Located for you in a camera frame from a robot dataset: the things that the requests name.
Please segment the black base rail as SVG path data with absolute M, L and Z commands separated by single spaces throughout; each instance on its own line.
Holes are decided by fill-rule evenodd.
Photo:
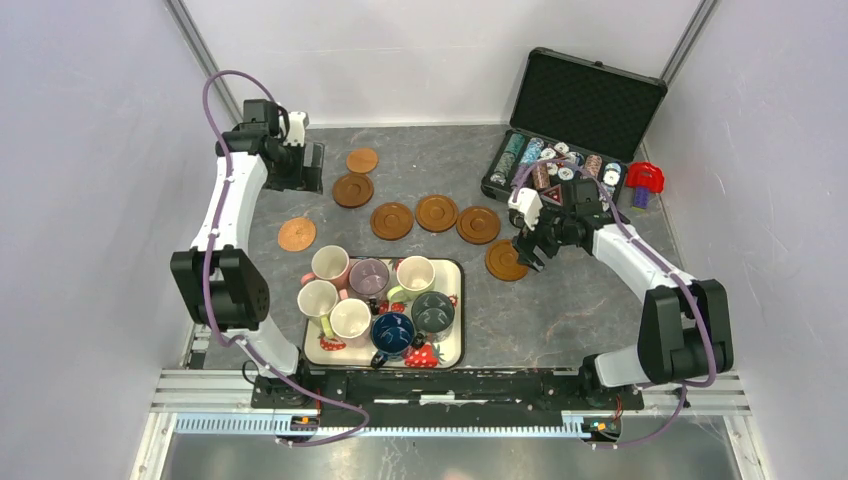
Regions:
M 317 370 L 295 382 L 318 400 L 278 379 L 257 377 L 255 409 L 315 409 L 322 427 L 354 427 L 363 417 L 379 427 L 553 427 L 564 412 L 604 416 L 644 408 L 634 387 L 589 387 L 574 370 Z

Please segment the red and purple toy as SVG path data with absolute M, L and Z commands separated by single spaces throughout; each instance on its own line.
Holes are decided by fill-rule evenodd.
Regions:
M 636 162 L 629 167 L 625 185 L 633 190 L 632 207 L 646 210 L 652 196 L 663 192 L 665 176 L 663 171 L 652 163 Z

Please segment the dark wooden coaster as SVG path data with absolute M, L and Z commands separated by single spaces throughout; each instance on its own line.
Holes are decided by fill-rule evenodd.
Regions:
M 415 209 L 415 219 L 419 226 L 432 233 L 450 230 L 459 216 L 456 203 L 449 197 L 439 194 L 423 197 Z
M 333 185 L 332 197 L 343 208 L 355 209 L 367 204 L 374 194 L 374 184 L 365 174 L 348 173 Z
M 501 222 L 492 209 L 483 206 L 470 206 L 459 214 L 456 228 L 464 241 L 474 245 L 483 245 L 498 237 Z
M 412 211 L 398 202 L 388 202 L 377 206 L 370 217 L 372 232 L 378 238 L 388 241 L 405 237 L 414 224 Z
M 508 239 L 493 242 L 487 249 L 485 265 L 495 278 L 514 282 L 524 278 L 529 268 L 518 262 L 518 253 Z

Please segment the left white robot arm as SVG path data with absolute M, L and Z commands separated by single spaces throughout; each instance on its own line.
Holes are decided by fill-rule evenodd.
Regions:
M 243 120 L 215 128 L 216 177 L 207 213 L 191 246 L 172 254 L 170 271 L 190 319 L 222 346 L 241 348 L 260 375 L 279 377 L 275 392 L 290 407 L 306 405 L 313 379 L 297 370 L 299 347 L 270 318 L 271 292 L 248 254 L 254 210 L 263 189 L 319 193 L 321 148 L 306 141 L 309 117 L 266 99 L 247 100 Z

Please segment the yellow mug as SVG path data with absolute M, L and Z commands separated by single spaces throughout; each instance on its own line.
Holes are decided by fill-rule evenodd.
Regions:
M 340 301 L 337 288 L 325 280 L 311 280 L 303 285 L 297 295 L 300 312 L 326 337 L 335 333 L 330 323 L 330 314 Z

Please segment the dark blue mug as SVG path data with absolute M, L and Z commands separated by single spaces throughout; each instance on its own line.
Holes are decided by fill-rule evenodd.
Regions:
M 408 357 L 414 349 L 421 348 L 426 342 L 426 336 L 417 331 L 413 320 L 401 313 L 385 313 L 377 317 L 370 338 L 376 348 L 370 360 L 373 369 Z

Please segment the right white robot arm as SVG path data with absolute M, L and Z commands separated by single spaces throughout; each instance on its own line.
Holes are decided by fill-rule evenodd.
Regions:
M 512 245 L 520 264 L 541 271 L 545 258 L 576 246 L 609 267 L 641 302 L 636 342 L 590 355 L 580 368 L 580 400 L 612 401 L 618 387 L 682 383 L 706 387 L 734 365 L 728 295 L 716 280 L 698 280 L 663 258 L 600 190 L 579 181 L 571 205 L 556 207 L 532 188 L 513 191 L 511 213 L 522 221 Z

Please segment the small light wooden coaster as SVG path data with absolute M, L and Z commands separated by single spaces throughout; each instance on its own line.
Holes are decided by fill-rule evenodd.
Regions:
M 357 148 L 352 150 L 346 158 L 346 167 L 352 173 L 368 174 L 373 171 L 379 163 L 379 156 L 372 148 Z

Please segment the light cork coaster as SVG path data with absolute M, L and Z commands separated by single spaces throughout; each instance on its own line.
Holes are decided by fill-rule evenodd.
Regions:
M 279 229 L 277 243 L 287 252 L 300 252 L 310 247 L 317 237 L 314 222 L 306 217 L 286 221 Z

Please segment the black poker chip case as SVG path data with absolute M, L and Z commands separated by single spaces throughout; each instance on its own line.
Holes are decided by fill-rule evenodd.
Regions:
M 527 186 L 540 191 L 594 173 L 613 199 L 624 187 L 631 162 L 667 94 L 666 83 L 600 61 L 537 47 L 527 57 L 509 128 L 480 182 L 482 193 L 508 200 L 522 167 L 556 155 Z

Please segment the grey mug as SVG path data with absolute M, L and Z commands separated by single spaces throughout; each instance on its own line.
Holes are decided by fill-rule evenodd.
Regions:
M 413 323 L 419 333 L 433 343 L 445 340 L 452 332 L 456 309 L 444 293 L 430 291 L 421 294 L 411 308 Z

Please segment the light green mug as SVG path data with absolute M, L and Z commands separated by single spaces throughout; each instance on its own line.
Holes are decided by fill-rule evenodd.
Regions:
M 398 264 L 396 280 L 397 284 L 387 292 L 388 301 L 414 302 L 434 288 L 436 269 L 433 262 L 426 257 L 407 257 Z

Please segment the all in triangle button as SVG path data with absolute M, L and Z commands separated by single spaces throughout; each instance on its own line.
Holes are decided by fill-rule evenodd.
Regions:
M 553 205 L 561 207 L 563 205 L 562 186 L 557 184 L 539 192 L 540 198 Z

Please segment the pale pink mug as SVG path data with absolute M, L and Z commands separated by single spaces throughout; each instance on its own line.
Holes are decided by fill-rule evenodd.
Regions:
M 330 325 L 335 337 L 352 348 L 369 343 L 372 314 L 367 303 L 359 299 L 341 300 L 330 314 Z

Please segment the purple mug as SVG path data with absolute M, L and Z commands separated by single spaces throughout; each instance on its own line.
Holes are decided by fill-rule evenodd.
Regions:
M 357 298 L 364 301 L 382 301 L 390 288 L 389 266 L 382 260 L 366 258 L 353 264 L 349 286 Z

